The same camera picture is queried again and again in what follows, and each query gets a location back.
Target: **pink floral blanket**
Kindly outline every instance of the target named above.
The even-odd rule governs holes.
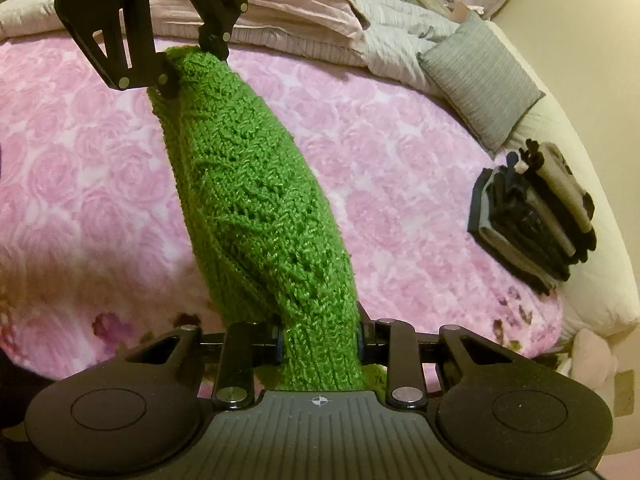
[[[457,323],[527,356],[553,346],[558,298],[466,233],[473,183],[494,163],[446,110],[356,69],[245,48],[229,64],[317,176],[372,318]],[[0,103],[9,356],[61,378],[195,317],[221,330],[145,91],[107,88],[59,34],[0,45]]]

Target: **bed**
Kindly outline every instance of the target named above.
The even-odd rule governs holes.
[[[584,324],[466,232],[473,183],[504,152],[491,160],[427,89],[256,46],[228,61],[316,175],[372,318],[460,324],[526,356]],[[145,91],[107,88],[64,32],[0,44],[0,81],[2,349],[62,378],[186,322],[222,330]]]

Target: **gray pillow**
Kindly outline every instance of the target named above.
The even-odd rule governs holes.
[[[427,78],[492,155],[544,95],[475,12],[446,40],[417,57]]]

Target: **metal screw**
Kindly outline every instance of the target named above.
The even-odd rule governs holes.
[[[247,392],[244,388],[238,388],[237,386],[228,386],[227,388],[222,388],[216,394],[218,400],[222,402],[236,403],[242,402],[247,397]]]
[[[393,390],[391,396],[398,402],[411,404],[412,402],[418,402],[422,399],[422,392],[412,386],[402,386],[401,388]]]

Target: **green yarn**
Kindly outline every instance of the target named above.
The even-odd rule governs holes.
[[[350,257],[290,133],[215,56],[197,47],[167,55],[180,75],[178,98],[148,94],[223,321],[282,318],[284,389],[375,387],[379,372],[363,374],[358,360]]]

